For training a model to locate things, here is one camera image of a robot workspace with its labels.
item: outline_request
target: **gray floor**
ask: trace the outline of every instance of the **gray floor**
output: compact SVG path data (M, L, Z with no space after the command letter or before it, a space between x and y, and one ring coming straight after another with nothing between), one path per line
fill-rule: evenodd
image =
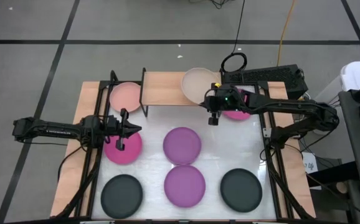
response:
M0 0L0 40L60 40L74 2ZM360 27L360 0L348 3ZM240 39L278 40L290 4L291 0L246 0ZM41 118L72 122L82 82L107 79L111 69L122 80L139 80L143 67L151 71L185 71L192 67L218 71L233 45L209 44L208 40L235 38L241 5L242 1L232 1L217 10L207 1L191 4L187 0L80 0L68 40L179 42L65 45L57 70L53 70L55 76ZM340 0L297 1L285 39L359 40ZM181 40L206 40L207 44L187 45ZM0 206L22 149L11 136L12 121L33 116L59 41L36 43L39 44L0 44ZM275 66L277 45L248 44L237 48L247 54L248 69ZM296 63L302 68L309 93L314 97L339 74L342 66L357 60L358 44L284 45L281 64ZM231 69L238 67L239 61L229 63ZM307 142L314 138L309 135ZM344 146L332 144L330 140L323 141L312 150L324 157L353 160L347 141L343 141ZM63 146L31 146L6 222L49 216L64 151Z

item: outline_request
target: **black floor line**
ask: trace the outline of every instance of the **black floor line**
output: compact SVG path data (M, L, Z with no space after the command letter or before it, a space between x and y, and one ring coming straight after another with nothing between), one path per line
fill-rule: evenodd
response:
M235 44L235 40L67 40L66 44L149 45L149 44ZM279 40L238 40L245 45L278 45ZM359 45L359 40L284 40L283 45Z
M0 44L60 44L61 40L0 40Z
M346 11L346 14L349 17L350 22L352 23L354 31L356 32L356 35L360 40L360 27L357 24L356 18L354 18L354 15L352 13L352 10L349 7L349 4L348 4L347 0L341 0L341 2L342 2L342 5L344 7L344 10Z
M45 84L44 84L44 87L43 87L43 90L42 90L42 94L40 95L39 102L37 104L37 107L36 107L36 110L35 110L35 113L34 113L35 118L40 118L40 116L42 114L42 110L43 110L43 107L45 105L47 95L49 94L49 90L50 90L51 83L52 83L54 75L55 75L55 71L57 70L57 67L58 67L58 64L60 62L60 58L61 58L61 55L62 55L62 51L63 51L64 46L65 46L64 42L68 37L70 27L72 25L73 19L75 17L75 14L76 14L76 11L77 11L77 8L78 8L78 5L79 5L79 1L80 0L75 0L74 3L73 3L72 10L70 12L70 15L69 15L69 18L68 18L68 21L67 21L67 25L65 26L64 33L62 34L60 44L58 46L57 52L55 53L55 56L54 56L54 59L53 59L53 62L52 62L51 68L50 68L49 75L47 76L47 79L45 81ZM12 177L11 177L10 183L8 185L6 194L4 195L2 204L0 206L0 223L4 223L4 220L6 219L6 215L7 215L7 212L9 210L11 200L12 200L12 197L14 196L14 192L15 192L15 190L17 188L18 181L19 181L19 178L21 176L21 172L22 172L22 170L24 168L26 157L28 155L30 147L31 147L30 144L24 144L23 147L22 147L22 150L21 150L21 153L19 155L16 167L14 169L14 173L12 174Z
M61 40L0 40L0 44L60 44ZM235 40L65 40L80 45L234 44ZM238 40L245 45L278 45L279 40ZM284 40L283 45L360 45L360 40Z

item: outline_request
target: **magenta plate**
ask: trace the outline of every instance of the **magenta plate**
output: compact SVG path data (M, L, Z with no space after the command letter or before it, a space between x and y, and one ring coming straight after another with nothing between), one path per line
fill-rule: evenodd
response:
M194 162L201 151L201 139L189 128L172 129L163 140L166 157L176 165Z
M137 159L143 148L143 142L141 136L138 133L133 134L128 139L124 138L125 150L120 151L116 148L116 140L118 136L110 136L111 142L109 144L104 143L104 151L107 158L116 164L129 164Z
M165 194L170 202L182 208L198 204L205 194L205 178L193 166L177 166L165 178Z

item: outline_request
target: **purple plate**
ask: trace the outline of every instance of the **purple plate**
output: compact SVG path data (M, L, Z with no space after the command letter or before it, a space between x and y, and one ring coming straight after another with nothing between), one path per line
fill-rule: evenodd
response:
M194 162L201 151L201 139L189 128L172 129L163 140L166 157L176 165Z
M177 166L165 178L165 194L178 207L189 208L198 204L205 194L205 179L193 166Z

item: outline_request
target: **plate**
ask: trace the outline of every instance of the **plate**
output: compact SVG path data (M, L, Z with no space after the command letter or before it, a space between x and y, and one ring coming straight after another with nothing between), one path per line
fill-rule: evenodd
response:
M224 202L237 212L251 212L262 200L262 185L245 169L232 169L222 178L220 193Z
M165 194L178 207L189 208L198 204L205 194L205 178L193 166L177 166L165 178Z
M115 176L105 184L101 193L101 206L112 218L127 218L134 214L143 200L143 188L133 176Z
M165 156L176 165L194 162L201 152L201 139L189 128L174 128L163 139Z
M181 90L188 100L199 104L204 101L205 93L211 89L212 83L220 83L220 78L214 72L205 68L192 68L184 74Z
M116 148L116 140L118 139L118 136L110 136L110 143L104 143L104 152L107 158L119 165L134 162L143 148L140 134L134 133L128 139L123 138L123 143L125 144L125 150L123 151Z
M124 82L115 86L110 95L111 107L120 112L125 108L128 112L137 110L140 107L141 87L133 82Z

